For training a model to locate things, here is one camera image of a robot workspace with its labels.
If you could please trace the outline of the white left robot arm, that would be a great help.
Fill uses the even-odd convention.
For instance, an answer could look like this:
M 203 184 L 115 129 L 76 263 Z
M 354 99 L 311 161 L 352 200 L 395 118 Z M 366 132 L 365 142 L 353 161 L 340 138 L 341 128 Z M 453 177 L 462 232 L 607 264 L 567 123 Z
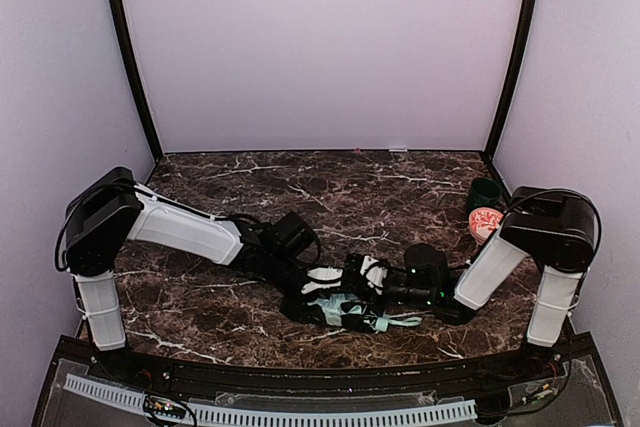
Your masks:
M 54 248 L 54 266 L 70 273 L 101 352 L 126 347 L 114 280 L 127 241 L 151 242 L 203 257 L 266 280 L 287 298 L 306 301 L 341 284 L 340 269 L 304 262 L 319 238 L 296 213 L 275 223 L 247 214 L 215 216 L 163 197 L 116 167 L 73 199 Z

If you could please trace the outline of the black and mint umbrella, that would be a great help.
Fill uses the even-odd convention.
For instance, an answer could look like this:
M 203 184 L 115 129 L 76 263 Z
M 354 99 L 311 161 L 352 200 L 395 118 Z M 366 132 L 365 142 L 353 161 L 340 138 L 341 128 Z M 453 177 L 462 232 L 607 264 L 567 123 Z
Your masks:
M 420 317 L 396 319 L 351 294 L 332 294 L 306 304 L 308 320 L 316 324 L 339 327 L 348 331 L 374 333 L 387 332 L 390 327 L 416 328 L 422 324 Z

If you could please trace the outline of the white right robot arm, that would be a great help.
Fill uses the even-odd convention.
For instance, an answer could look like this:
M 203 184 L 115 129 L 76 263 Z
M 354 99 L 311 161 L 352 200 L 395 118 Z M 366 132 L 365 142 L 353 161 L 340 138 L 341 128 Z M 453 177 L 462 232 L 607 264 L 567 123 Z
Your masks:
M 567 189 L 520 187 L 498 226 L 457 278 L 451 276 L 444 253 L 428 244 L 410 246 L 401 269 L 350 254 L 345 271 L 357 297 L 375 312 L 377 330 L 390 325 L 384 314 L 390 304 L 427 309 L 447 324 L 461 325 L 530 258 L 543 270 L 525 340 L 551 348 L 575 308 L 601 237 L 601 217 L 588 197 Z

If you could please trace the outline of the dark green mug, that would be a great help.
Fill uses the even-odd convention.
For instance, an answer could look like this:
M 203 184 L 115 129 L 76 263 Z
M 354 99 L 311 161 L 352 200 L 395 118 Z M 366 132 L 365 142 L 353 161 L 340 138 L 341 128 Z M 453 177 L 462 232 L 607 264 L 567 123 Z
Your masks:
M 466 200 L 466 211 L 471 213 L 481 207 L 494 208 L 502 195 L 500 186 L 490 178 L 475 178 L 470 185 Z

